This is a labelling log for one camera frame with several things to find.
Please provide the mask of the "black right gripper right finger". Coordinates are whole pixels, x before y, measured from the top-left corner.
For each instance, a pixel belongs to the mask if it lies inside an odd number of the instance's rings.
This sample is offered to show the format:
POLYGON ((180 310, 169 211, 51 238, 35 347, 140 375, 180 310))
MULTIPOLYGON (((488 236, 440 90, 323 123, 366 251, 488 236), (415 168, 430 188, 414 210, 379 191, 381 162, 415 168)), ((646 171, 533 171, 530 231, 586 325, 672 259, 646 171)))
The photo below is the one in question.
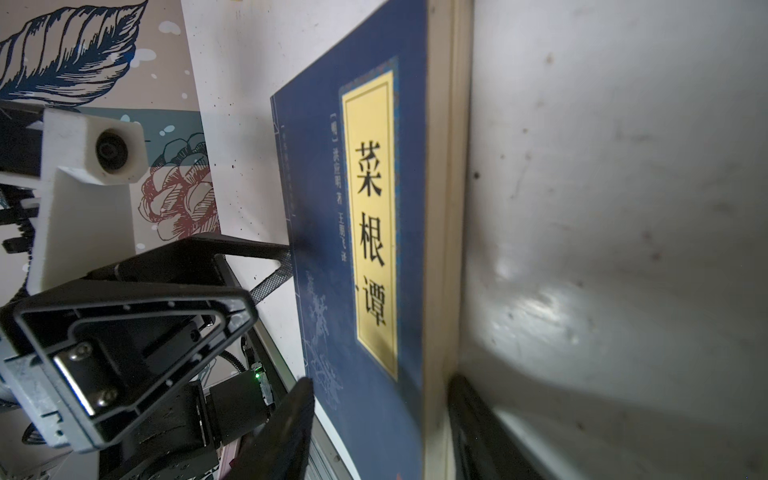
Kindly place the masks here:
POLYGON ((447 398, 457 479, 543 479, 466 377, 450 379, 447 398))

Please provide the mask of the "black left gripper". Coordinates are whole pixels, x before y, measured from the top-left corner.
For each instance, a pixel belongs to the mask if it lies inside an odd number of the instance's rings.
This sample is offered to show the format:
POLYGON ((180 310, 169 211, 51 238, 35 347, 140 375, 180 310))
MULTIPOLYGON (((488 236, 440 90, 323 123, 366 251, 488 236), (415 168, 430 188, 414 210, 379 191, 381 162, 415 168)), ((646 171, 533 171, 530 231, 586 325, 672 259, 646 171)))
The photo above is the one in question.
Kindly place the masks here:
POLYGON ((104 449, 250 329, 254 302, 292 276, 287 245, 215 233, 164 244, 3 307, 1 379, 48 446, 104 449), (229 257, 277 268, 248 293, 229 257))

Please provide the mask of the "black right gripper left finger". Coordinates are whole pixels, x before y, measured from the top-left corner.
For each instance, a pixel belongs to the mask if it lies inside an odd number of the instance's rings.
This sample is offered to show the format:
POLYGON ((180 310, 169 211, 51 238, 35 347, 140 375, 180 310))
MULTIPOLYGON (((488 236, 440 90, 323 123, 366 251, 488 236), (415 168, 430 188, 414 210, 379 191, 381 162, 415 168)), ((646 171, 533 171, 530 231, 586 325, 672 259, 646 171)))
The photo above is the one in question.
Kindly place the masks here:
POLYGON ((303 479, 315 410, 314 385, 300 378, 225 479, 303 479))

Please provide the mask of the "navy book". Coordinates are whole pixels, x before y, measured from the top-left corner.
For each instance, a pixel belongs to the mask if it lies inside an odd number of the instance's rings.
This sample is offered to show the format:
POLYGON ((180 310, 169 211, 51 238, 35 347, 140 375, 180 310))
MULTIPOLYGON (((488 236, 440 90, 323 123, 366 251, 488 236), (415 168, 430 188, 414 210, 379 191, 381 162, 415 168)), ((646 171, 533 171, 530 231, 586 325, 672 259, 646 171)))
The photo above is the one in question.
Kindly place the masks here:
POLYGON ((271 99, 304 368, 363 479, 451 479, 473 5, 389 1, 271 99))

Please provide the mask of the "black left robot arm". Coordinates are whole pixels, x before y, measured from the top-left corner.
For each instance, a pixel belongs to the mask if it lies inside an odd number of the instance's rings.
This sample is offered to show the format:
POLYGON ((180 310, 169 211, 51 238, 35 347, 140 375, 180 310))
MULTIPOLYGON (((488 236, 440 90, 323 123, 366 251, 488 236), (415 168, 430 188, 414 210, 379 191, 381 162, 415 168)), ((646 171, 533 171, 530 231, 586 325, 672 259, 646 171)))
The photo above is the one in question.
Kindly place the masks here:
POLYGON ((1 384, 24 442, 95 452, 102 479, 203 479, 270 410, 255 372, 211 393, 199 374, 252 329, 291 253, 215 233, 137 253, 148 169, 136 123, 2 103, 1 221, 21 231, 4 248, 30 266, 1 310, 1 384))

